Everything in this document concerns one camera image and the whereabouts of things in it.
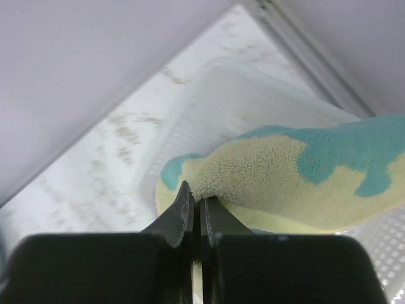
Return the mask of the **yellow green towel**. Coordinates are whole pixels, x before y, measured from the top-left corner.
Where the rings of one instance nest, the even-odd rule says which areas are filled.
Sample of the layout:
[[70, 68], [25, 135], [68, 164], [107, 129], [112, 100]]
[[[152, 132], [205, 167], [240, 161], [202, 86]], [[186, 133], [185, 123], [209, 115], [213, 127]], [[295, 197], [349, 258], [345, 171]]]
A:
[[187, 182], [244, 225], [268, 232], [351, 231], [368, 248], [389, 297], [404, 286], [404, 116], [332, 128], [267, 125], [207, 156], [169, 160], [156, 186], [158, 213]]

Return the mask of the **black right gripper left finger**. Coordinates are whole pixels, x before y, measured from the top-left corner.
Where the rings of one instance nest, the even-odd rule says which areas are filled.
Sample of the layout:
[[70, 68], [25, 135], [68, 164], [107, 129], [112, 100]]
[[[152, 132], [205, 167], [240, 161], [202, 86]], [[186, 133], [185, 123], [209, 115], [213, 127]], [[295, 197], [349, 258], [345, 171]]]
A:
[[193, 221], [183, 182], [140, 232], [25, 237], [1, 275], [1, 302], [192, 303]]

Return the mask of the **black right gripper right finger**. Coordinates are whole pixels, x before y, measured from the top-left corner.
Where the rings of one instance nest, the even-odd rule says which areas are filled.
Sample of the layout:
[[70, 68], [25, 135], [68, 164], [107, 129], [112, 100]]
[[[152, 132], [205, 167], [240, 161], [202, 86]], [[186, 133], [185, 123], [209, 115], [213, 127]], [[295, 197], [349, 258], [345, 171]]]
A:
[[205, 303], [386, 303], [365, 249], [336, 235], [256, 234], [200, 202]]

